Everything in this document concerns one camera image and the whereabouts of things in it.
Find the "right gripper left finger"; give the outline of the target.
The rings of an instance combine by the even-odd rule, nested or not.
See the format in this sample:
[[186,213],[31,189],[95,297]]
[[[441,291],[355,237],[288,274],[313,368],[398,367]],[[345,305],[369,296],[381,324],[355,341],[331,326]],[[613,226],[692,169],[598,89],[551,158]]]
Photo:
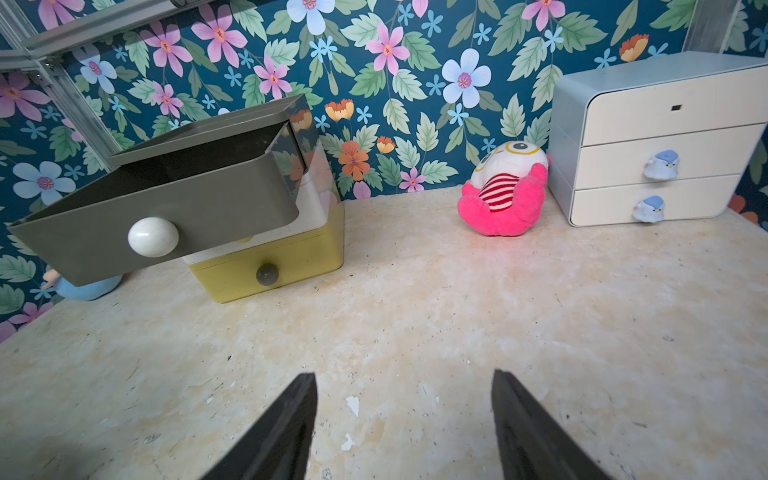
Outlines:
[[297,375],[203,477],[303,479],[307,472],[317,405],[315,375]]

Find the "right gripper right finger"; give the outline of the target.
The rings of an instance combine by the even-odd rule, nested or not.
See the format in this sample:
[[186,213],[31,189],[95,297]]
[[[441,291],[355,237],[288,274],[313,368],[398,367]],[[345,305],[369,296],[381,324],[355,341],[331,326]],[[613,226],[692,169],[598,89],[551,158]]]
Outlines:
[[512,373],[494,371],[491,402],[506,480],[609,477]]

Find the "white blue drawer cabinet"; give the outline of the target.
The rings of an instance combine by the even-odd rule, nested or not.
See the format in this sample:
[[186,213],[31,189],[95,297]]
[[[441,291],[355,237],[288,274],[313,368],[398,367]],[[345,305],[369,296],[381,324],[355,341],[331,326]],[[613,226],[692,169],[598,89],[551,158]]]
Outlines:
[[549,187],[575,227],[721,214],[767,125],[765,60],[687,51],[563,76]]

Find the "pink white plush toy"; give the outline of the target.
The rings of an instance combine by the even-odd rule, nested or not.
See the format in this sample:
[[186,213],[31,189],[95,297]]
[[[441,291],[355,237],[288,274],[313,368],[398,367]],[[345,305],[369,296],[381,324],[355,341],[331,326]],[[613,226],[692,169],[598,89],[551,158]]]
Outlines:
[[549,158],[533,143],[509,141],[488,153],[462,187],[457,209],[475,232],[518,237],[539,220]]

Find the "pink pig plush toy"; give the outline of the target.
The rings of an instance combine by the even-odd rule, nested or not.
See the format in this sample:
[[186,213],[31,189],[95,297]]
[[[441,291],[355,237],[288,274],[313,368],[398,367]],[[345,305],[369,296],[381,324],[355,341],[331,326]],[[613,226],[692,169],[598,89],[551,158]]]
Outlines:
[[49,270],[43,275],[45,283],[42,289],[53,289],[64,299],[77,301],[93,301],[115,290],[123,276],[118,275],[106,280],[97,281],[83,286],[74,286],[56,270]]

